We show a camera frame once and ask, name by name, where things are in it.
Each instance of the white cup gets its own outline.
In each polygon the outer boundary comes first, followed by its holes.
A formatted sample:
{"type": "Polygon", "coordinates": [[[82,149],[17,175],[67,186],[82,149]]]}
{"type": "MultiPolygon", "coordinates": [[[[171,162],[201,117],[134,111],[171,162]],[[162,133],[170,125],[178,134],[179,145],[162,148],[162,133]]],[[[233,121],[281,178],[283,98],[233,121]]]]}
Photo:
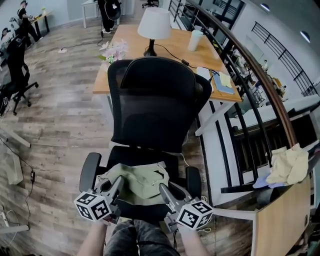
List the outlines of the white cup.
{"type": "Polygon", "coordinates": [[[189,42],[189,46],[188,46],[188,50],[194,52],[197,49],[197,46],[199,44],[199,41],[201,39],[201,37],[204,35],[204,33],[202,33],[199,30],[194,30],[191,33],[191,37],[190,37],[190,42],[189,42]]]}

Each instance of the yellow cloth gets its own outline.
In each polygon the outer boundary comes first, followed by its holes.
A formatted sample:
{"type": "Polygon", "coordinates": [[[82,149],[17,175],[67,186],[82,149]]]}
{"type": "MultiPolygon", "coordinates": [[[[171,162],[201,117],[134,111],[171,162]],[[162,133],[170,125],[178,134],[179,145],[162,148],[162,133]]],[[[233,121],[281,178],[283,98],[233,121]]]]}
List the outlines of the yellow cloth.
{"type": "Polygon", "coordinates": [[[221,71],[219,72],[221,84],[225,87],[232,88],[231,86],[231,77],[228,74],[224,74],[221,71]]]}
{"type": "Polygon", "coordinates": [[[299,143],[288,150],[284,147],[275,151],[271,159],[271,174],[266,178],[266,182],[292,185],[303,181],[308,171],[308,152],[303,150],[299,143]]]}

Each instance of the wooden handrail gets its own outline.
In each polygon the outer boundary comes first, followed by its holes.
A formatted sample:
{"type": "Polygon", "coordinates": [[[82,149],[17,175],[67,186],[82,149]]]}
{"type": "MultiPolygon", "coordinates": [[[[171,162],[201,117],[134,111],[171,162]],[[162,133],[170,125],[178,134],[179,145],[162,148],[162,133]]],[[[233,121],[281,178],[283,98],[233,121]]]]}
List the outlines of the wooden handrail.
{"type": "Polygon", "coordinates": [[[186,0],[186,2],[196,7],[199,11],[202,12],[203,15],[205,15],[211,22],[213,22],[224,33],[224,35],[230,41],[232,41],[232,43],[243,56],[245,61],[250,65],[251,70],[254,72],[255,76],[261,82],[261,85],[272,105],[275,115],[282,123],[289,146],[293,147],[297,143],[297,138],[293,126],[291,124],[289,115],[276,90],[274,89],[274,86],[268,79],[266,73],[264,72],[260,64],[255,60],[252,54],[245,47],[243,47],[243,45],[236,39],[232,32],[220,22],[220,20],[218,20],[215,16],[210,15],[204,8],[202,8],[199,4],[195,3],[193,0],[186,0]]]}

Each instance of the gray shorts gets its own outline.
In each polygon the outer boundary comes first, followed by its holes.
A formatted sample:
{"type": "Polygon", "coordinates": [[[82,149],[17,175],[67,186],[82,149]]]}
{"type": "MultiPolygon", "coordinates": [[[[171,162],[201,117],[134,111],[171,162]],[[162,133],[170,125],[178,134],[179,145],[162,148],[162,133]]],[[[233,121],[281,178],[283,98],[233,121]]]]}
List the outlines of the gray shorts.
{"type": "Polygon", "coordinates": [[[138,246],[140,256],[178,255],[159,223],[127,220],[115,227],[104,256],[138,256],[138,246]]]}

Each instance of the notebook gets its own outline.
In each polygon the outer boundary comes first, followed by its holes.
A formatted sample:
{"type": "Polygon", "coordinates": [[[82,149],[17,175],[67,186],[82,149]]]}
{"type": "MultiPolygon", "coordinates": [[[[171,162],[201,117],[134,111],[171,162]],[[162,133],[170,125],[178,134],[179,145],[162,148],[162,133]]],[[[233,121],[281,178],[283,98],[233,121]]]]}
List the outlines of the notebook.
{"type": "Polygon", "coordinates": [[[229,88],[229,87],[223,86],[221,84],[221,80],[220,80],[219,74],[214,74],[213,75],[213,79],[214,79],[214,82],[215,82],[216,89],[219,92],[227,93],[227,94],[235,94],[235,91],[234,91],[233,88],[229,88]]]}

